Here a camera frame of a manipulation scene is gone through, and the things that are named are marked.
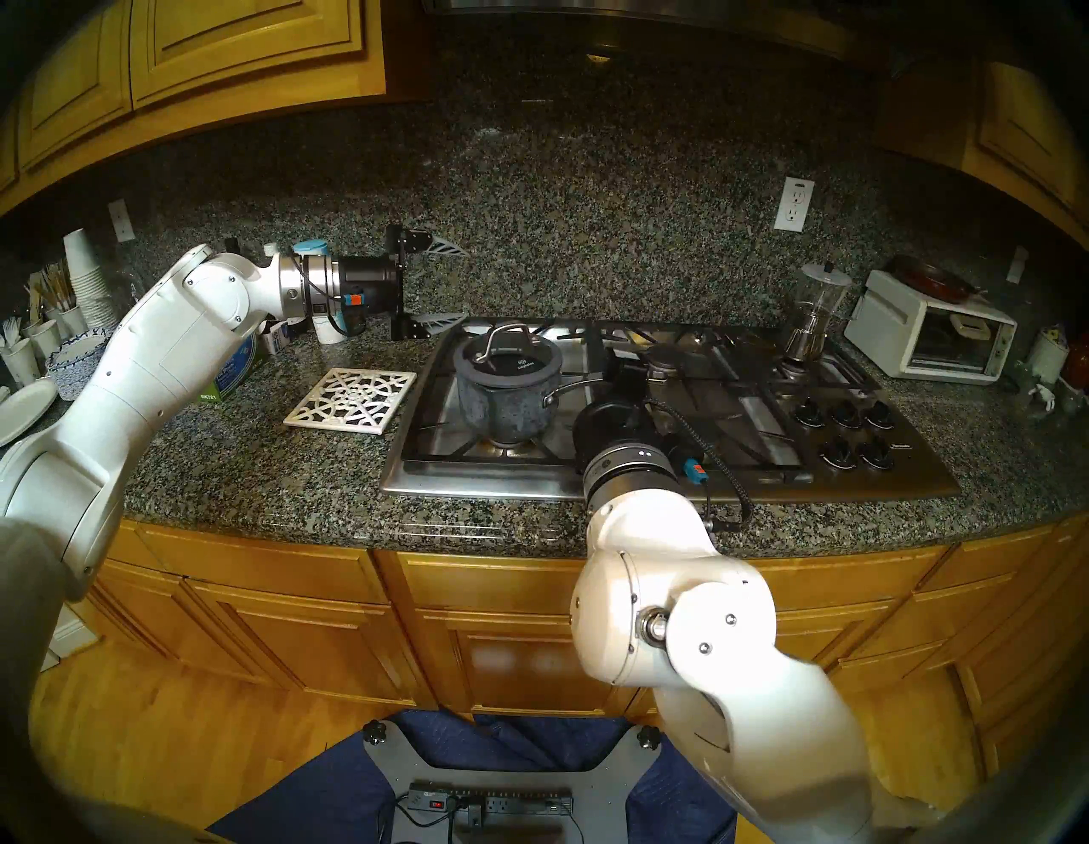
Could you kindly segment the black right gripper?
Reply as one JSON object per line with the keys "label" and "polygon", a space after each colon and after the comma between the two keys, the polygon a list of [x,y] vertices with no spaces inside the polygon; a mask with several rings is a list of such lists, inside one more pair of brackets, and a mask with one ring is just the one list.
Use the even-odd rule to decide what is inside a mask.
{"label": "black right gripper", "polygon": [[633,470],[674,475],[650,414],[631,400],[597,400],[589,404],[576,416],[572,439],[580,475]]}

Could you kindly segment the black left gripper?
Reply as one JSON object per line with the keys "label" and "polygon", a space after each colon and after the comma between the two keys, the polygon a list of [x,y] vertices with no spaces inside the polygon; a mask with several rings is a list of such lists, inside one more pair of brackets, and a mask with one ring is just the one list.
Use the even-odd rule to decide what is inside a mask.
{"label": "black left gripper", "polygon": [[393,341],[439,335],[461,325],[467,313],[407,315],[403,302],[403,280],[409,255],[468,257],[468,253],[446,238],[401,224],[386,227],[386,247],[378,256],[348,257],[337,260],[340,313],[348,338],[366,331],[369,317],[388,316]]}

